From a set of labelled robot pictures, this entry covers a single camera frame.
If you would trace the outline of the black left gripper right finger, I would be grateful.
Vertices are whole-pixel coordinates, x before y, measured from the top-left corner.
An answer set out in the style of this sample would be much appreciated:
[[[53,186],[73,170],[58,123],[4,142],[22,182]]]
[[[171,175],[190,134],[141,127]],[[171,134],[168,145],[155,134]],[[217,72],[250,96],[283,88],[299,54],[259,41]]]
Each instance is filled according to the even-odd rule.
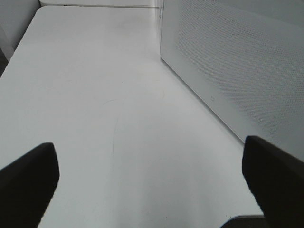
[[[242,173],[270,227],[304,226],[302,161],[258,136],[248,136]]]

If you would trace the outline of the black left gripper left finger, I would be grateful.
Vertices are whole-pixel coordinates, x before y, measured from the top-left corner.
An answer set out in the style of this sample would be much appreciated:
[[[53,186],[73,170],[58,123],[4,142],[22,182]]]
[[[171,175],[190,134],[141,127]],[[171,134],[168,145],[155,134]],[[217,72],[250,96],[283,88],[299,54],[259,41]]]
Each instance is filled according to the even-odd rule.
[[[36,228],[54,195],[60,172],[53,143],[45,142],[0,171],[0,226]]]

